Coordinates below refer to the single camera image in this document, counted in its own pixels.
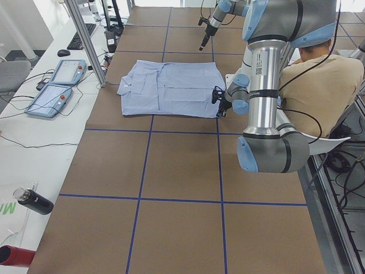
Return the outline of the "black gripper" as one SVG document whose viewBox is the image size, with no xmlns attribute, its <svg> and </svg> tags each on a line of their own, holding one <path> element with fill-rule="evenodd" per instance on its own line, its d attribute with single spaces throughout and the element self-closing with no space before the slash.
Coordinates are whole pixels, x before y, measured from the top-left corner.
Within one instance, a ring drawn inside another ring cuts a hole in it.
<svg viewBox="0 0 365 274">
<path fill-rule="evenodd" d="M 218 30 L 218 28 L 216 28 L 210 24 L 208 24 L 206 26 L 206 29 L 205 29 L 206 34 L 202 39 L 202 43 L 201 43 L 201 46 L 199 47 L 199 51 L 202 51 L 205 48 L 206 44 L 209 42 L 210 37 L 215 36 L 217 30 Z"/>
<path fill-rule="evenodd" d="M 226 112 L 228 109 L 232 108 L 232 103 L 226 100 L 224 97 L 220 99 L 220 104 L 217 112 L 217 117 L 226 117 Z"/>
</svg>

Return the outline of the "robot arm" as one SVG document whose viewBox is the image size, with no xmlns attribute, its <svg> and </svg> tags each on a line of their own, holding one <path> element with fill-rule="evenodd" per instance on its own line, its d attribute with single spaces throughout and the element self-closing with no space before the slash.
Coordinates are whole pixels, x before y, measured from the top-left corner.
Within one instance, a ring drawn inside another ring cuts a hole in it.
<svg viewBox="0 0 365 274">
<path fill-rule="evenodd" d="M 248 9 L 250 7 L 250 1 L 229 1 L 221 0 L 218 1 L 213 14 L 209 18 L 205 18 L 201 13 L 198 25 L 201 26 L 203 23 L 206 24 L 205 36 L 202 39 L 199 51 L 202 51 L 209 39 L 215 36 L 217 30 L 221 25 L 227 14 L 239 17 L 246 17 Z"/>
<path fill-rule="evenodd" d="M 284 46 L 309 47 L 329 40 L 336 25 L 335 1 L 249 1 L 238 15 L 245 17 L 242 39 L 252 54 L 250 91 L 226 100 L 249 105 L 248 126 L 237 140 L 237 156 L 246 172 L 295 172 L 309 158 L 306 138 L 278 109 L 280 56 Z"/>
</svg>

